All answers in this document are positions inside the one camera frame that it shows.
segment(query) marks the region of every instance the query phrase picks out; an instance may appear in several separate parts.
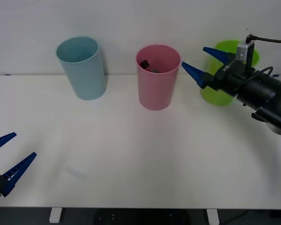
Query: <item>light blue cup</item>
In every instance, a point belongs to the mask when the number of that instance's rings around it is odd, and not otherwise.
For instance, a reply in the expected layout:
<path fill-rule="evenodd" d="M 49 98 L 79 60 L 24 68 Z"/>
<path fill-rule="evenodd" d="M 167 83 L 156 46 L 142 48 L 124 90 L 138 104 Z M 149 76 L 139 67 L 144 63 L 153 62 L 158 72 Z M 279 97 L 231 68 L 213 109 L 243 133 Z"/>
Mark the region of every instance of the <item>light blue cup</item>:
<path fill-rule="evenodd" d="M 106 80 L 98 43 L 89 37 L 74 37 L 61 43 L 56 55 L 77 97 L 93 100 L 104 94 Z"/>

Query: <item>green cup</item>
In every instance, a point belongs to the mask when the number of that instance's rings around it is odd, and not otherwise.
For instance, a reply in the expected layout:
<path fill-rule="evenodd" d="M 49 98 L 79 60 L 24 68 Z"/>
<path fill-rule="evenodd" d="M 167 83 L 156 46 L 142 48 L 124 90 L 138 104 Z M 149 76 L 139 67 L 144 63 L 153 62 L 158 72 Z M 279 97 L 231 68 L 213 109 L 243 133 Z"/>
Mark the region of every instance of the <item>green cup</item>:
<path fill-rule="evenodd" d="M 230 53 L 236 53 L 237 50 L 238 41 L 237 40 L 227 40 L 227 41 L 221 41 L 218 44 L 216 44 L 215 49 L 224 51 L 224 52 L 230 52 Z M 253 60 L 252 60 L 252 66 L 256 66 L 257 63 L 260 60 L 260 56 L 257 50 L 254 50 L 253 54 Z M 207 72 L 211 75 L 215 75 L 217 70 L 221 68 L 223 64 L 217 60 L 214 57 L 210 57 L 208 59 L 208 67 Z M 210 87 L 206 87 L 204 89 L 200 90 L 201 96 L 209 103 L 213 105 L 230 105 L 233 98 L 226 94 L 225 92 L 219 90 L 215 91 Z"/>

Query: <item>black object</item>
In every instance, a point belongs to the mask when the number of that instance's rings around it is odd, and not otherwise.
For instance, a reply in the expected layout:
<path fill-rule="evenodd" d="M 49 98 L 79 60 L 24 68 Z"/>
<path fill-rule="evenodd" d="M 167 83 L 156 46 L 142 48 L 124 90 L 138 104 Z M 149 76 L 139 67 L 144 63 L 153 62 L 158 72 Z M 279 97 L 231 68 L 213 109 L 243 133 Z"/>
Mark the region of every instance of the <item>black object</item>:
<path fill-rule="evenodd" d="M 162 209 L 102 209 L 94 225 L 190 225 L 185 210 Z"/>
<path fill-rule="evenodd" d="M 143 69 L 147 69 L 150 66 L 147 60 L 143 60 L 140 62 L 140 67 Z"/>
<path fill-rule="evenodd" d="M 143 60 L 142 62 L 140 62 L 140 67 L 152 73 L 159 73 L 158 69 L 150 68 L 150 64 L 147 60 Z"/>

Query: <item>floor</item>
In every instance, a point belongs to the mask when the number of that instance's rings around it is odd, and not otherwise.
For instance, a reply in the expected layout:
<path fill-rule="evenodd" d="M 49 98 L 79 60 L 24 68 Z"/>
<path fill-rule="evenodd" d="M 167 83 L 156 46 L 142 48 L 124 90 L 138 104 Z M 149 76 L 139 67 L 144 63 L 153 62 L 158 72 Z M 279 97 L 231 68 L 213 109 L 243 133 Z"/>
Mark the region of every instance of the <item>floor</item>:
<path fill-rule="evenodd" d="M 98 209 L 64 209 L 60 225 L 92 225 Z M 187 210 L 192 225 L 208 225 L 205 210 Z M 0 208 L 0 225 L 48 225 L 50 208 Z M 281 218 L 270 218 L 268 210 L 251 210 L 243 217 L 244 210 L 218 210 L 222 225 L 281 225 Z"/>

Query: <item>table leg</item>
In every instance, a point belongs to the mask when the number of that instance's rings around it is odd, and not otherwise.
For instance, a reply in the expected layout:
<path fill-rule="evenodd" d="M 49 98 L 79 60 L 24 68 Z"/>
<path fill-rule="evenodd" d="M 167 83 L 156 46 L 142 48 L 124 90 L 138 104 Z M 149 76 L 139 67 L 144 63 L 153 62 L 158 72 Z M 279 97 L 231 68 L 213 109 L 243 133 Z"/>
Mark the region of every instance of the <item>table leg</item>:
<path fill-rule="evenodd" d="M 49 221 L 51 224 L 58 224 L 60 222 L 62 208 L 54 207 L 51 210 Z"/>
<path fill-rule="evenodd" d="M 209 225 L 219 225 L 219 215 L 217 214 L 217 209 L 207 209 L 207 217 Z"/>

